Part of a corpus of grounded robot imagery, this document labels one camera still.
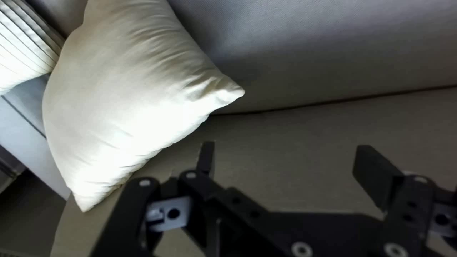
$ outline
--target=striped fabric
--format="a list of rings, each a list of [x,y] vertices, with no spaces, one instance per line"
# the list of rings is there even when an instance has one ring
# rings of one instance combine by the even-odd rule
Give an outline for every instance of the striped fabric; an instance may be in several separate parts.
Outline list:
[[[24,0],[0,0],[0,96],[53,70],[63,37]]]

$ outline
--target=white pillow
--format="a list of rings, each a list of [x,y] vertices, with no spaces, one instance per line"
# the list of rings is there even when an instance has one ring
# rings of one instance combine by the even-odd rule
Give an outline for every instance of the white pillow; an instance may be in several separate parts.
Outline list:
[[[53,70],[63,39],[23,0],[0,2],[0,96]]]
[[[83,211],[244,90],[166,0],[89,0],[44,94],[50,150]]]

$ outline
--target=couch cushion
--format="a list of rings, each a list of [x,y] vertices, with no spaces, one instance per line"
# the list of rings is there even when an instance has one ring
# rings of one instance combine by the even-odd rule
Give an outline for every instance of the couch cushion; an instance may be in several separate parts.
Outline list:
[[[243,94],[167,2],[89,0],[47,83],[43,120],[56,164],[87,211]]]
[[[219,116],[163,151],[136,177],[153,176],[163,181],[179,174],[194,166],[204,140],[216,140],[216,180],[239,187],[270,210],[353,210],[380,216],[351,176],[357,144],[371,144],[403,170],[430,176],[453,189],[457,181],[456,117],[457,89]],[[70,200],[53,254],[87,256],[119,193],[86,214]],[[434,247],[453,256],[440,241]],[[167,234],[159,253],[201,256],[181,233]]]

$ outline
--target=black metal frame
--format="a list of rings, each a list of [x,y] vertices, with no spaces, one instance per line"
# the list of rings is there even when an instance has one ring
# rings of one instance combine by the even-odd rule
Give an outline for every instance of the black metal frame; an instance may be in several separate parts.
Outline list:
[[[386,211],[384,220],[269,211],[241,191],[213,181],[213,151],[214,144],[206,143],[197,169],[164,184],[131,180],[91,256],[147,257],[170,229],[184,229],[209,257],[438,256],[426,246],[430,230],[457,249],[456,193],[430,179],[404,176],[370,146],[357,149],[354,177]]]

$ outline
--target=gray fabric upholstery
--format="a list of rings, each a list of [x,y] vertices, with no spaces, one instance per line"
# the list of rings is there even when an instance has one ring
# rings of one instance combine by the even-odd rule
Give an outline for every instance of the gray fabric upholstery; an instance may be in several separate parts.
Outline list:
[[[86,0],[29,0],[69,34]],[[170,0],[256,111],[457,84],[454,0]]]
[[[3,96],[3,99],[9,101],[17,110],[17,113],[20,113],[41,134],[44,134],[41,100],[46,83],[47,76],[37,77],[16,86]]]
[[[453,189],[457,180],[457,89],[210,119],[134,176],[161,181],[193,167],[204,140],[216,140],[216,180],[236,186],[270,210],[353,210],[380,216],[351,176],[357,144],[373,144],[403,170]],[[87,256],[119,191],[81,214],[71,199],[53,256]],[[171,233],[160,256],[201,256]],[[453,256],[443,243],[434,243]]]
[[[61,34],[69,36],[83,23],[87,0],[27,0]]]
[[[37,94],[23,94],[21,97],[14,99],[13,103],[17,104],[16,107],[11,106],[11,101],[9,101],[6,96],[0,97],[0,144],[59,196],[69,199],[70,190],[56,167],[44,134],[39,130],[39,126],[33,124],[40,119],[40,109],[29,109],[40,106],[41,103],[36,100],[40,91],[37,90],[36,93]]]

